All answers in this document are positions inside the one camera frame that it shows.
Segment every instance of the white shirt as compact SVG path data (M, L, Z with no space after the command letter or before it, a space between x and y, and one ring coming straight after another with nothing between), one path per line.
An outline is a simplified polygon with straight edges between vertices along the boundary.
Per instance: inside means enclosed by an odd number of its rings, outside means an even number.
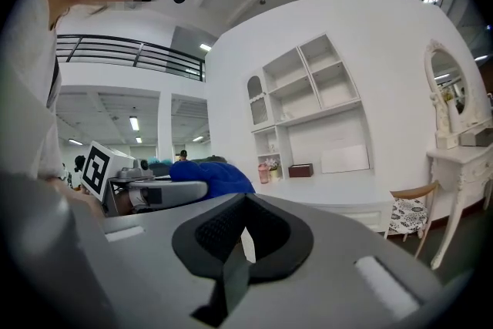
M55 51L48 0L18 0L0 38L1 124L11 126L0 131L2 170L40 178L63 176L55 117L60 73L49 96Z

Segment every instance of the wooden box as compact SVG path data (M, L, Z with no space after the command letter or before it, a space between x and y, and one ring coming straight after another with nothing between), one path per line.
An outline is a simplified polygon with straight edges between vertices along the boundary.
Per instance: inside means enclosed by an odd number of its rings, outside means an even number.
M312 163L292 165L288 170L290 177L312 177L314 174L314 165Z

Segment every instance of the floor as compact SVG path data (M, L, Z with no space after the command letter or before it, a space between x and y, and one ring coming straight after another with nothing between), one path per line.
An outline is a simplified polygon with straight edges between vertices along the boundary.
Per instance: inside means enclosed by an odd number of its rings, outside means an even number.
M493 204L491 203L488 210L483 211L481 209L461 219L441 266L434 271L443 284L448 283L466 270L474 268L485 237L488 231L491 231L492 221ZM444 232L445 226L428 232L428 237L419 256L419 260L428 266L440 246ZM389 240L412 254L418 248L420 241L415 234L409 236L405 242L402 241L402 237L389 237Z

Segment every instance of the blue cloth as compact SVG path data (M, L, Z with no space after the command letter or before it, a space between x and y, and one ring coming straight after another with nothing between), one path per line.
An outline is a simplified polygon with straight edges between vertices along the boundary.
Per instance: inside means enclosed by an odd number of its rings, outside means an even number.
M169 168L169 176L172 181L205 181L209 190L204 200L227 193L255 193L250 180L229 163L179 161Z

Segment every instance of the black and white patterned cushion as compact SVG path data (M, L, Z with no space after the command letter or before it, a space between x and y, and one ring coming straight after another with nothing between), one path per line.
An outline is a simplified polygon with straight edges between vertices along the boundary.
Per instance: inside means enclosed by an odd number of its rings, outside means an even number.
M392 207L391 229L406 234L424 228L428 211L419 200L396 199Z

